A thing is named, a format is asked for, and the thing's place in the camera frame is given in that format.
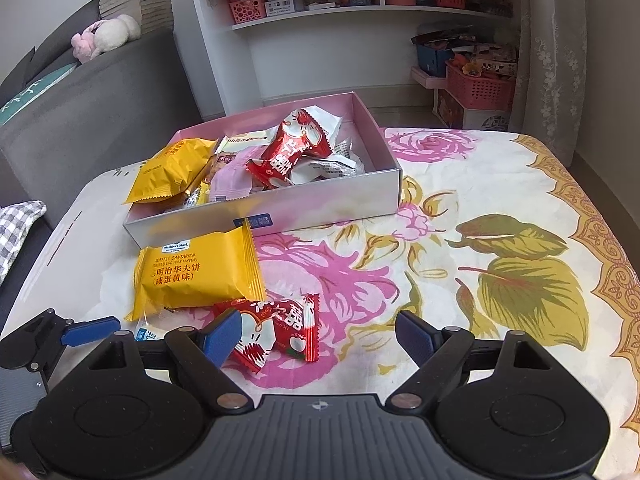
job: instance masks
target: screw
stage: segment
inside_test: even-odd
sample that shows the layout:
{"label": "screw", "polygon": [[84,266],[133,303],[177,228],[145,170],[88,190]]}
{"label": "screw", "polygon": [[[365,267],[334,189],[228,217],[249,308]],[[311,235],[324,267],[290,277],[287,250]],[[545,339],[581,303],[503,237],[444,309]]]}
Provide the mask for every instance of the screw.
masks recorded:
{"label": "screw", "polygon": [[422,403],[422,399],[415,394],[395,394],[391,397],[391,403],[401,410],[412,410]]}
{"label": "screw", "polygon": [[238,410],[248,402],[243,394],[222,394],[218,397],[218,404],[228,410]]}

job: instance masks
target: plush bunny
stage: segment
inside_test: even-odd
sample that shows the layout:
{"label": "plush bunny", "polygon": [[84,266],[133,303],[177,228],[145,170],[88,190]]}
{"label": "plush bunny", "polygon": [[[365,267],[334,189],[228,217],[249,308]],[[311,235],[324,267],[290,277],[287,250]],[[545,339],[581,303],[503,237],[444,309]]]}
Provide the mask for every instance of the plush bunny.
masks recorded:
{"label": "plush bunny", "polygon": [[80,63],[86,63],[103,52],[123,46],[127,41],[138,40],[141,34],[138,22],[121,14],[114,20],[100,20],[89,25],[82,34],[71,38],[71,46],[74,57]]}

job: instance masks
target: floral tablecloth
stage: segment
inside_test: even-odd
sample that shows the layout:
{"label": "floral tablecloth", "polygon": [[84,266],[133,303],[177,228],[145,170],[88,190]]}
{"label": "floral tablecloth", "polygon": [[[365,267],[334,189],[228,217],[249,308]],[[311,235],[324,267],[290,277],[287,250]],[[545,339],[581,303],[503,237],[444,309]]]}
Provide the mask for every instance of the floral tablecloth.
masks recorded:
{"label": "floral tablecloth", "polygon": [[[407,128],[385,137],[404,171],[396,215],[255,239],[273,297],[321,294],[319,361],[274,350],[262,373],[232,360],[227,373],[256,400],[292,391],[375,392],[384,400],[415,370],[394,339],[401,309],[484,338],[526,330],[609,414],[596,475],[635,470],[640,287],[590,200],[531,137]],[[139,166],[105,173],[82,191],[3,335],[48,307],[75,320],[130,310],[138,248],[122,228],[120,204]],[[204,309],[181,316],[197,326],[210,318]],[[87,351],[67,349],[53,383]]]}

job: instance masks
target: gold scalloped border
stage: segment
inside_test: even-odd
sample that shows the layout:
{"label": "gold scalloped border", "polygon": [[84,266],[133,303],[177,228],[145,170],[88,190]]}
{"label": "gold scalloped border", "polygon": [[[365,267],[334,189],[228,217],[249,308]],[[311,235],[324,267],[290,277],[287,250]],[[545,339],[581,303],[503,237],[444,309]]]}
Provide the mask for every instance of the gold scalloped border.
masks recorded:
{"label": "gold scalloped border", "polygon": [[[611,356],[628,359],[640,384],[640,282],[625,251],[589,197],[542,142],[525,135],[518,135],[513,142],[537,154],[529,167],[554,179],[556,186],[549,194],[566,202],[580,215],[578,227],[569,238],[587,247],[602,263],[600,281],[591,292],[622,318],[620,342]],[[636,393],[636,406],[631,416],[621,428],[635,431],[640,445],[640,392]],[[640,471],[640,456],[636,471]]]}

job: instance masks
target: blue bin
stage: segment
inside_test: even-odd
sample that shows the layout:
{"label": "blue bin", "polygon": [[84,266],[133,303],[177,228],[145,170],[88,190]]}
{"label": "blue bin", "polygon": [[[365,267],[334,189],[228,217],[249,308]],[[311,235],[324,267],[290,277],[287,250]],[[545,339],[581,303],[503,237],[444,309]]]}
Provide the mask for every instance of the blue bin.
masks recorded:
{"label": "blue bin", "polygon": [[429,46],[416,45],[418,48],[418,66],[433,77],[446,77],[448,59],[453,59],[453,50],[435,50]]}

